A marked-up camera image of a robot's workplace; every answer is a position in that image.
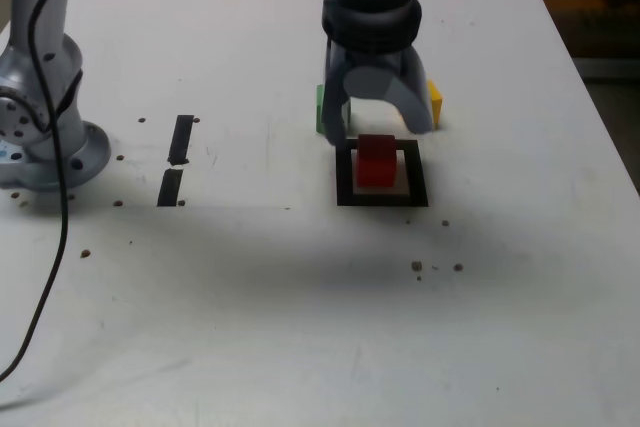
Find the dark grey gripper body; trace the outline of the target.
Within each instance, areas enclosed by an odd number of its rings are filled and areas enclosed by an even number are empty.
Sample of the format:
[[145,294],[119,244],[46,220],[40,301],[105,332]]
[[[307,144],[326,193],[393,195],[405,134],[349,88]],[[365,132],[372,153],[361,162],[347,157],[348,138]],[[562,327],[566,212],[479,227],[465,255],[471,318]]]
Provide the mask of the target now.
[[406,62],[409,49],[382,55],[370,55],[348,50],[332,40],[328,41],[328,67],[345,64],[349,68],[375,66],[384,68],[402,68]]

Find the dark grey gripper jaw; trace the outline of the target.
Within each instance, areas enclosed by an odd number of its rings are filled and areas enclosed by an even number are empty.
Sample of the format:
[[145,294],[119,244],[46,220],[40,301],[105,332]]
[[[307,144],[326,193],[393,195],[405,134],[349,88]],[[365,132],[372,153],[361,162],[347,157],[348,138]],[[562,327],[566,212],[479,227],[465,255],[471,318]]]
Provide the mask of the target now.
[[346,51],[335,43],[326,46],[322,124],[324,136],[334,147],[344,147],[347,140],[347,124],[343,108],[349,102],[344,81],[351,69]]

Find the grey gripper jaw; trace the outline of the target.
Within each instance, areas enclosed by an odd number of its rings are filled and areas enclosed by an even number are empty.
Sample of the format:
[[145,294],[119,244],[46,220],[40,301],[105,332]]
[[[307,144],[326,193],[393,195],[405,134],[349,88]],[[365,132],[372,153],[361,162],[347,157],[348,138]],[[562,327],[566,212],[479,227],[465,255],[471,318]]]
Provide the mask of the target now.
[[407,129],[422,135],[434,128],[424,67],[413,47],[402,68],[354,67],[346,75],[349,97],[384,101],[393,105]]

